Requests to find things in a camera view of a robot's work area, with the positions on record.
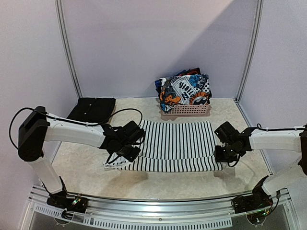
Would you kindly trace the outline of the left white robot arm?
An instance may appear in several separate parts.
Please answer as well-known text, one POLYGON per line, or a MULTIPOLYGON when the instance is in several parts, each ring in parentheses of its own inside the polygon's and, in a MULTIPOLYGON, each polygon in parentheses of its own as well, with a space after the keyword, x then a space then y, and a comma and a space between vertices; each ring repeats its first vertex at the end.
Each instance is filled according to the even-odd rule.
POLYGON ((61 208, 71 204, 65 184, 57 175, 43 152, 46 141, 78 143, 103 149, 109 155, 117 154, 133 162, 140 153, 139 145, 145 131, 134 121, 124 126, 113 127, 106 122, 89 123, 58 117, 46 112, 45 107, 30 108, 30 115, 18 131, 18 156, 27 162, 46 191, 61 208))

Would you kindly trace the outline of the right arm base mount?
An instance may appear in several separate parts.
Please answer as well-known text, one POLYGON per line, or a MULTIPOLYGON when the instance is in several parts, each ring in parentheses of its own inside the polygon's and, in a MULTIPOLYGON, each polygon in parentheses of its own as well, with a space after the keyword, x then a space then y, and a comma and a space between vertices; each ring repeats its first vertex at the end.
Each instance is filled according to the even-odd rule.
POLYGON ((264 192, 253 192, 251 195, 239 195, 232 199, 231 205, 236 214, 246 213, 248 222, 254 226, 262 225, 266 218, 277 208, 281 191, 276 192, 277 202, 274 205, 271 195, 264 192))

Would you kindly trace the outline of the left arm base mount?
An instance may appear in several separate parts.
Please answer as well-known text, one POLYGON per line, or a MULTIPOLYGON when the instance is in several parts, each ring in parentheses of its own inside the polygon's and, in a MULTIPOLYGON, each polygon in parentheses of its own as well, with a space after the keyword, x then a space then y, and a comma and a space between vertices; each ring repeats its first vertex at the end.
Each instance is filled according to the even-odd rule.
POLYGON ((53 207, 61 208, 61 218, 72 220, 73 214, 85 213, 87 210, 89 199, 81 195, 69 196, 66 193, 60 192, 59 195, 49 194, 47 204, 53 207))

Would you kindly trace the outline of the black white striped tank top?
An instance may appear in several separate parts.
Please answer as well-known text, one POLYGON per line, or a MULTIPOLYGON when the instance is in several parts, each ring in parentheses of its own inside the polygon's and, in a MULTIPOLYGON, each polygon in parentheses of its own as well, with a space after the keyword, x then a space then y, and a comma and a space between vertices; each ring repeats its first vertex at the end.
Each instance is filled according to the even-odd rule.
POLYGON ((210 122, 159 123, 143 120, 145 138, 133 162, 112 156, 106 170, 119 169, 155 173, 221 171, 214 149, 217 145, 210 122))

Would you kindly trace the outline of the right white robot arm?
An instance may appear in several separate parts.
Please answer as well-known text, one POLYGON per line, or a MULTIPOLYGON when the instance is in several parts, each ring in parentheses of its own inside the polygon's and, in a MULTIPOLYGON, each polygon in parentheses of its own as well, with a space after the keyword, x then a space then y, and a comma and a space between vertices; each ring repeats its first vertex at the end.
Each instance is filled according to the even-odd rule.
POLYGON ((248 199, 252 209, 258 209, 278 190, 307 177, 307 126, 291 128, 262 128, 261 125, 248 127, 239 132, 228 121, 215 131, 222 145, 215 146, 216 162, 238 162, 247 152, 254 150, 288 150, 301 153, 301 158, 289 167, 263 179, 254 188, 248 199))

